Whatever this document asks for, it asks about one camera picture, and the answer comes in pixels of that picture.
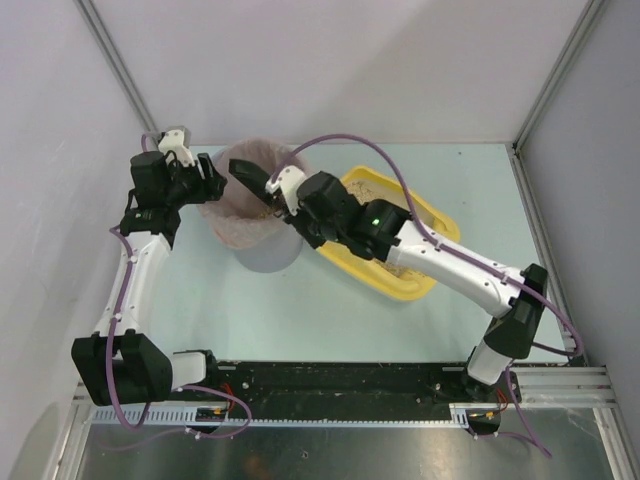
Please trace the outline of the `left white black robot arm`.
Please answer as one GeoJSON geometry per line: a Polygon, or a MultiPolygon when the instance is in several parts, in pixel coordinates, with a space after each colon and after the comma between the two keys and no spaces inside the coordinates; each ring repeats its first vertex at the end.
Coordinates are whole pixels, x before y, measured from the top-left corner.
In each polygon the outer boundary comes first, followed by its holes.
{"type": "Polygon", "coordinates": [[[97,406],[162,402],[185,385],[206,379],[215,358],[208,350],[163,352],[151,339],[156,280],[173,250],[180,210],[221,198],[225,178],[200,153],[192,166],[170,150],[134,156],[133,189],[119,224],[120,263],[102,318],[71,347],[72,360],[97,406]]]}

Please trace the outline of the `grey trash bin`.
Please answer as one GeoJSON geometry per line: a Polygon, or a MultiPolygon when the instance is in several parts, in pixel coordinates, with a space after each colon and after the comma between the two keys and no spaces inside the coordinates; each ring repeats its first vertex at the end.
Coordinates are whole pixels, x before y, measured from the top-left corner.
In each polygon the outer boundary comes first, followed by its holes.
{"type": "Polygon", "coordinates": [[[293,263],[303,244],[303,239],[295,229],[287,226],[286,230],[261,241],[253,248],[230,249],[238,262],[253,272],[274,273],[280,271],[293,263]]]}

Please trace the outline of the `black slotted litter scoop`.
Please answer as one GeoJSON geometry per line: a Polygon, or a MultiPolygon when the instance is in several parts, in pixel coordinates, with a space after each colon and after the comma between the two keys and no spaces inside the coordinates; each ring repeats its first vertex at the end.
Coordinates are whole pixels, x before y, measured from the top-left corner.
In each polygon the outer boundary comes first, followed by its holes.
{"type": "Polygon", "coordinates": [[[248,160],[231,159],[229,173],[267,207],[276,205],[276,198],[266,190],[270,176],[260,166],[248,160]]]}

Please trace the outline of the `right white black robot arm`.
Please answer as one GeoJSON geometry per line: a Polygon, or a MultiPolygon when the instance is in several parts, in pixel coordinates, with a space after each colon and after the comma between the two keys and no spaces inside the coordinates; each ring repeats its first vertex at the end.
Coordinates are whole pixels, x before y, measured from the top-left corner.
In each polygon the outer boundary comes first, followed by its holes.
{"type": "Polygon", "coordinates": [[[332,242],[364,260],[419,271],[472,300],[492,318],[466,374],[492,386],[514,360],[528,357],[545,308],[547,272],[494,264],[427,227],[386,200],[360,203],[326,172],[288,167],[267,183],[281,195],[286,220],[314,248],[332,242]]]}

